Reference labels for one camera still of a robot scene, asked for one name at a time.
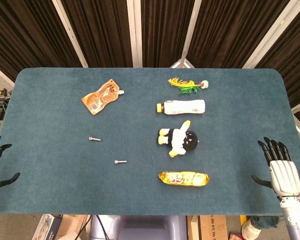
white bottle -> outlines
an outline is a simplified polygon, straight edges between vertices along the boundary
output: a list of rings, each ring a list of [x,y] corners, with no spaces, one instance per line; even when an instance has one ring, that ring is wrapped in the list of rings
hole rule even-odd
[[[168,115],[175,114],[203,114],[206,109],[205,101],[191,100],[191,101],[165,101],[156,105],[158,113],[165,113]]]

plush doll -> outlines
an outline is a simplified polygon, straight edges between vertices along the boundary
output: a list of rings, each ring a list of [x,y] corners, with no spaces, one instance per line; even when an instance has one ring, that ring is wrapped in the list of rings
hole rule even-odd
[[[198,145],[197,135],[193,131],[188,131],[190,121],[185,121],[180,129],[162,128],[159,131],[158,143],[168,144],[172,150],[169,152],[170,157],[184,155],[186,151],[195,149]]]

table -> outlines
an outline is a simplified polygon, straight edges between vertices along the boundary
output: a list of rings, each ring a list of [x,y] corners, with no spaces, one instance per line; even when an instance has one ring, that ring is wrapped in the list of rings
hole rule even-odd
[[[179,95],[168,79],[209,81]],[[93,116],[81,98],[114,79],[124,90]],[[165,115],[156,104],[204,99],[204,114]],[[197,148],[170,158],[161,128],[191,120]],[[279,215],[264,136],[289,149],[300,175],[300,142],[286,89],[273,69],[28,68],[17,77],[0,144],[0,213],[107,215]],[[101,138],[101,142],[88,137]],[[127,164],[114,165],[114,160]],[[162,171],[208,173],[205,187],[163,184]]]

bolt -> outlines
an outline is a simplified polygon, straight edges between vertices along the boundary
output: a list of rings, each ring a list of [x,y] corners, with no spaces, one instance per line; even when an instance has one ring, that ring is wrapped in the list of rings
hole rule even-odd
[[[118,161],[114,160],[114,164],[126,164],[128,161]]]
[[[101,141],[100,138],[95,138],[95,137],[92,137],[92,136],[89,137],[89,140],[90,140],[90,141],[98,141],[98,142]]]

yellow snack bag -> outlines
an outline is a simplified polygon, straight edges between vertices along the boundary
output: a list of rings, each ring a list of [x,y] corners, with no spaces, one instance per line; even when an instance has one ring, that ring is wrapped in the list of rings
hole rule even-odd
[[[167,185],[203,187],[210,178],[208,174],[194,171],[163,171],[158,177]]]
[[[104,107],[118,99],[118,95],[123,94],[124,91],[120,90],[120,87],[113,79],[110,79],[103,84],[98,91],[89,93],[81,98],[83,104],[89,109],[92,115],[96,115]]]

